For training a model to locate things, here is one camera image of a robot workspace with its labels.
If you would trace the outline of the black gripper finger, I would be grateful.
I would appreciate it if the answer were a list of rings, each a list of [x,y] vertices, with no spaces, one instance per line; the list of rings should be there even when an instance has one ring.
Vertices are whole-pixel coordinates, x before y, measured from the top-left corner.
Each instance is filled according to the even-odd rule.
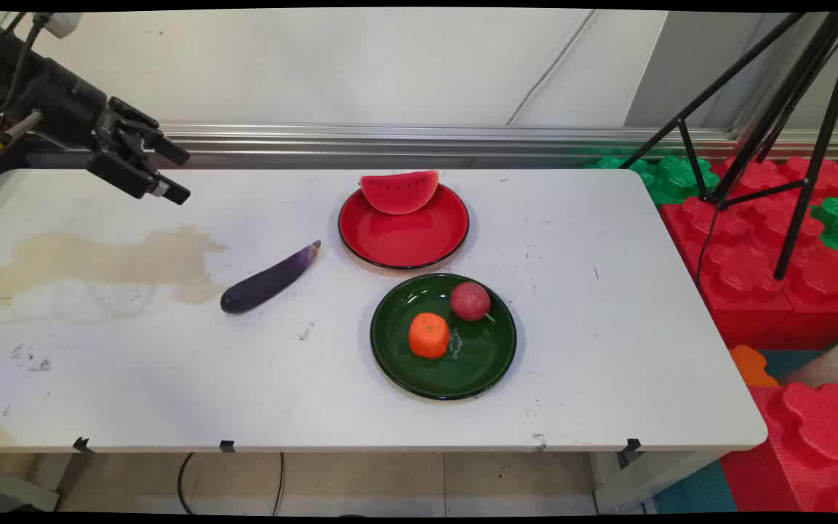
[[[108,116],[112,117],[109,129],[113,136],[131,151],[143,152],[147,148],[177,166],[183,166],[190,159],[191,155],[185,149],[167,139],[159,122],[131,104],[116,97],[110,98]]]
[[[143,162],[143,159],[126,160],[119,153],[107,149],[97,151],[91,156],[87,163],[87,172],[136,199],[151,195],[167,199],[176,205],[183,205],[191,196],[186,186],[161,175],[149,163]]]

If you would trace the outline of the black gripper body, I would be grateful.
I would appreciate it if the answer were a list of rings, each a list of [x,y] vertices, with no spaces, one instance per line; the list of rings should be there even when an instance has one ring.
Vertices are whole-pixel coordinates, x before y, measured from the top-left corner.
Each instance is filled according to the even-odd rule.
[[[32,37],[0,36],[0,115],[5,124],[37,115],[33,132],[58,146],[93,153],[107,149],[144,162],[144,151],[131,151],[110,131],[110,98],[56,60],[34,52]]]

